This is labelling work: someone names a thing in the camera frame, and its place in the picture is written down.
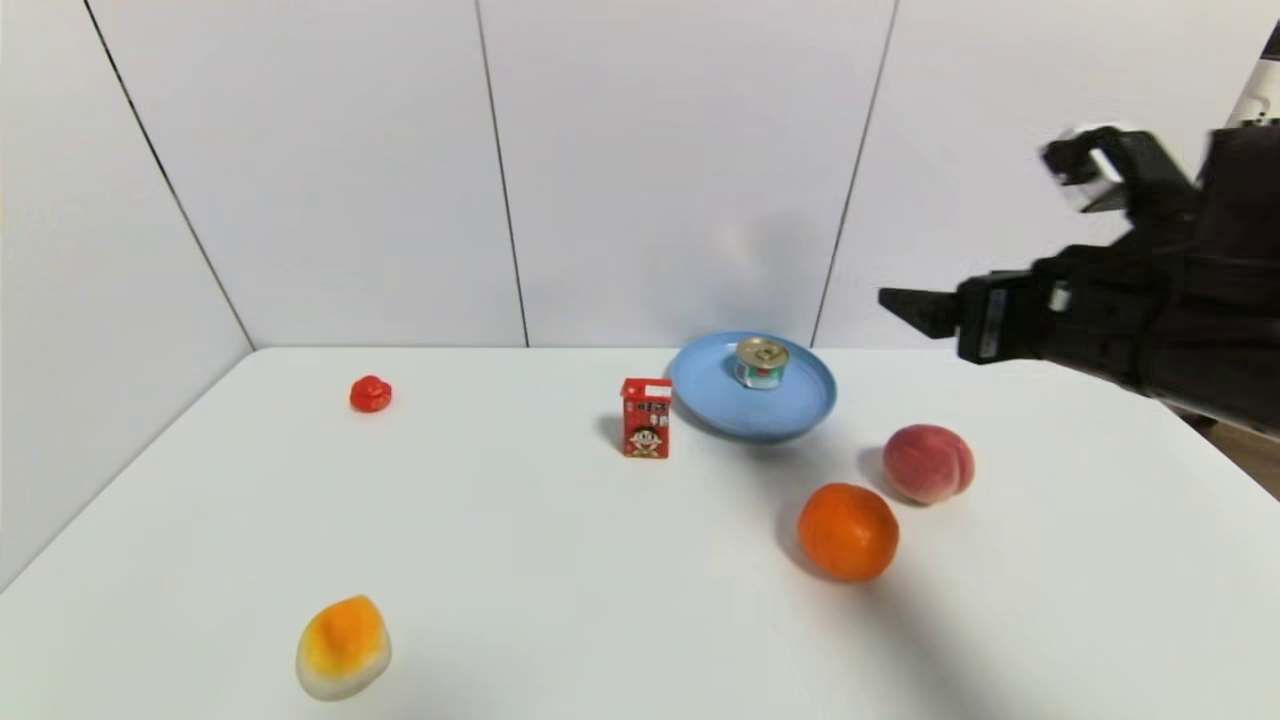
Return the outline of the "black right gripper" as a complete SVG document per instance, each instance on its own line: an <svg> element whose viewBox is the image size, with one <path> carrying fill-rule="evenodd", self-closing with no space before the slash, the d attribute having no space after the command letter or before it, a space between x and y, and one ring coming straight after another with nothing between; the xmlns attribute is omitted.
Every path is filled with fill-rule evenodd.
<svg viewBox="0 0 1280 720"><path fill-rule="evenodd" d="M1155 282L1134 258L1073 245L1025 270L975 275L957 296L881 288L878 304L927 338L957 334L969 363L1034 359L1132 387Z"/></svg>

